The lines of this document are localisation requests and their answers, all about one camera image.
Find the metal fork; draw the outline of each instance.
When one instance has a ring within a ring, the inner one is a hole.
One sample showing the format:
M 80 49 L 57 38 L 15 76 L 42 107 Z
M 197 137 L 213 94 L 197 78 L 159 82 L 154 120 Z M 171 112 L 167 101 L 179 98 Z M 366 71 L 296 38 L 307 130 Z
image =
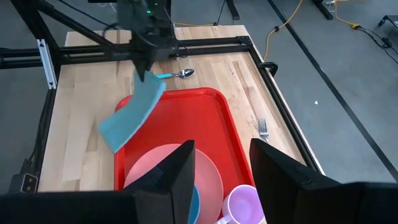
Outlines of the metal fork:
M 264 118 L 259 119 L 259 134 L 260 137 L 268 141 L 269 134 L 267 130 L 266 120 Z

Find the gray floor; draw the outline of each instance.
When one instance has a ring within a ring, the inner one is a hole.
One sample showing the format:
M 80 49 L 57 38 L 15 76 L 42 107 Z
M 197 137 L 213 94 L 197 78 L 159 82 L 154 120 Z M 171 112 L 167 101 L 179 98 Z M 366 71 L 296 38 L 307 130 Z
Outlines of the gray floor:
M 299 2 L 274 1 L 285 15 L 290 15 Z M 103 28 L 55 0 L 49 2 L 90 29 Z M 81 0 L 68 2 L 105 22 L 116 20 L 109 6 L 99 7 Z M 267 33 L 281 21 L 266 0 L 235 2 L 241 15 L 241 20 L 235 24 L 244 24 L 260 52 L 264 52 Z M 172 17 L 175 22 L 213 23 L 221 5 L 222 0 L 173 0 Z M 386 14 L 398 14 L 394 11 L 397 8 L 395 0 L 351 1 L 340 4 L 339 15 L 385 36 L 391 24 L 387 22 L 381 29 L 376 24 Z M 0 47 L 35 46 L 33 36 L 9 2 L 0 2 L 0 14 L 0 26 L 7 30 L 0 35 Z M 49 18 L 45 20 L 62 45 L 69 29 Z M 227 7 L 220 24 L 232 24 Z M 364 33 L 351 30 L 337 20 L 324 19 L 309 0 L 304 1 L 292 25 L 398 168 L 398 153 L 394 147 L 394 133 L 398 130 L 395 117 L 398 113 L 398 65 Z M 398 35 L 393 33 L 391 40 L 395 44 Z M 267 60 L 279 64 L 276 76 L 279 88 L 327 176 L 340 182 L 394 181 L 286 29 L 271 37 Z M 12 174 L 19 171 L 23 158 L 31 153 L 45 92 L 42 68 L 0 70 L 0 193 L 6 192 Z

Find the plastic tray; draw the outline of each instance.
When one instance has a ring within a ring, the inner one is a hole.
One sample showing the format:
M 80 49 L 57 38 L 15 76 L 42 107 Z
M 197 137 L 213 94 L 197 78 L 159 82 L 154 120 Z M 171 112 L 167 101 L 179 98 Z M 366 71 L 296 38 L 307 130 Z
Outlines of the plastic tray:
M 123 99 L 116 110 L 130 99 Z M 212 88 L 196 88 L 164 92 L 142 127 L 115 154 L 114 188 L 123 188 L 132 165 L 146 152 L 187 139 L 195 140 L 195 147 L 217 166 L 224 197 L 238 185 L 254 186 L 225 97 Z

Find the metal bracket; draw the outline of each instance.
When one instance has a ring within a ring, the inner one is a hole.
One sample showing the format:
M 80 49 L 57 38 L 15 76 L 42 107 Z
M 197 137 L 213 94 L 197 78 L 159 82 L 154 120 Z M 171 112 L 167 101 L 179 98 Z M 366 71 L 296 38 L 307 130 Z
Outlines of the metal bracket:
M 248 46 L 251 46 L 253 43 L 251 42 L 251 39 L 249 36 L 236 36 L 236 38 L 242 43 L 246 44 Z
M 275 77 L 276 72 L 278 71 L 278 64 L 275 62 L 263 62 L 258 65 L 258 67 L 266 69 L 269 69 L 269 73 L 271 73 L 272 77 Z
M 44 39 L 38 39 L 37 45 L 39 46 L 40 58 L 42 59 L 47 84 L 50 90 L 54 90 L 57 88 L 57 79 L 55 78 L 54 65 L 51 60 L 49 47 Z

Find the spoon with blue handle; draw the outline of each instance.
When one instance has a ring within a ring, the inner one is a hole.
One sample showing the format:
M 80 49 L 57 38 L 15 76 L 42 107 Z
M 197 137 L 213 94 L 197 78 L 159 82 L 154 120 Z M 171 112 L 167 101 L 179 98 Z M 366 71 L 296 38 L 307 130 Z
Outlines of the spoon with blue handle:
M 181 70 L 178 73 L 159 74 L 159 75 L 156 75 L 156 77 L 157 78 L 170 78 L 170 77 L 187 78 L 187 77 L 191 76 L 194 72 L 195 72 L 194 69 L 187 68 L 187 69 Z

